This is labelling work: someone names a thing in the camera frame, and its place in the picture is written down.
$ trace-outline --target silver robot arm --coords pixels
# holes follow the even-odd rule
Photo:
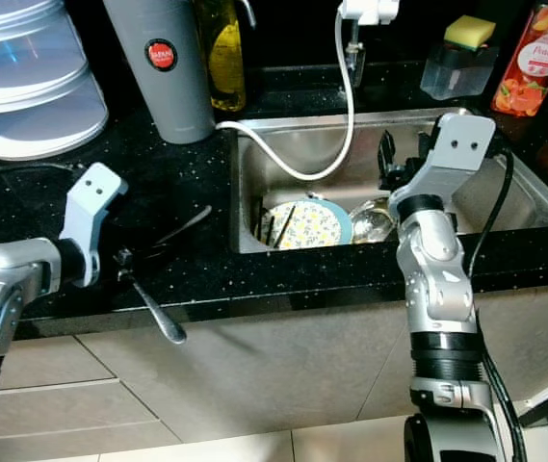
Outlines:
[[[45,238],[0,244],[0,368],[23,308],[53,294],[62,284],[95,283],[97,252],[106,207],[127,185],[102,164],[93,164],[75,183],[66,202],[61,239]]]
[[[490,386],[481,380],[483,341],[464,250],[445,213],[481,166],[494,129],[489,118],[442,116],[425,163],[389,198],[415,363],[410,396],[421,411],[406,421],[407,462],[505,462]]]

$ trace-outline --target yellow oil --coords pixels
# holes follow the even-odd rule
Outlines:
[[[246,106],[246,88],[234,0],[194,3],[207,59],[212,106],[223,111],[240,111]]]

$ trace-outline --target stainless steel sink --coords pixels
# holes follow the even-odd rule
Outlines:
[[[417,156],[418,134],[431,132],[434,121],[462,108],[441,108],[361,114],[356,118],[352,148],[343,165],[328,178],[302,182],[280,169],[249,138],[239,136],[233,150],[231,247],[240,253],[271,250],[252,235],[258,204],[266,209],[306,197],[321,195],[347,212],[368,199],[388,192],[378,188],[378,143],[383,131],[394,137],[398,164]],[[346,129],[342,115],[244,120],[291,167],[315,172],[337,156]],[[459,233],[478,233],[492,209],[505,175],[499,157],[486,159],[482,168],[454,196],[449,210],[456,213]],[[494,230],[548,226],[548,187],[522,162],[515,163],[514,181]]]

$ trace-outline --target sponge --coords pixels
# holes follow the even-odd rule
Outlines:
[[[492,37],[495,27],[493,22],[464,15],[447,28],[445,41],[475,51]]]

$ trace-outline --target black speckled countertop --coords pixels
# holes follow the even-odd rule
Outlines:
[[[418,64],[368,69],[366,79],[377,85],[368,85],[357,95],[357,110],[436,106],[416,80],[405,78],[407,66]],[[248,108],[238,117],[343,113],[345,103],[337,84],[328,83],[336,82],[333,71],[333,67],[262,71],[254,79],[259,85],[250,94]],[[482,104],[478,98],[463,103]],[[145,288],[179,321],[404,297],[396,243],[234,253],[229,246],[229,152],[235,135],[219,132],[195,144],[170,145],[158,137],[143,103],[116,114],[111,112],[107,128],[96,140],[52,160],[76,166],[103,162],[130,185],[128,197],[105,225],[101,238],[105,243],[153,242],[205,205],[212,206],[210,217],[173,238],[168,259],[138,268]],[[493,116],[517,147],[516,154],[548,183],[548,114],[545,119],[539,114],[526,120]],[[56,238],[63,224],[65,194],[77,176],[49,169],[0,175],[0,242]],[[477,236],[461,239],[471,249]],[[548,285],[548,228],[493,233],[482,254],[474,278],[476,291]],[[29,305],[17,338],[152,323],[136,293],[109,280],[86,290],[68,287]]]

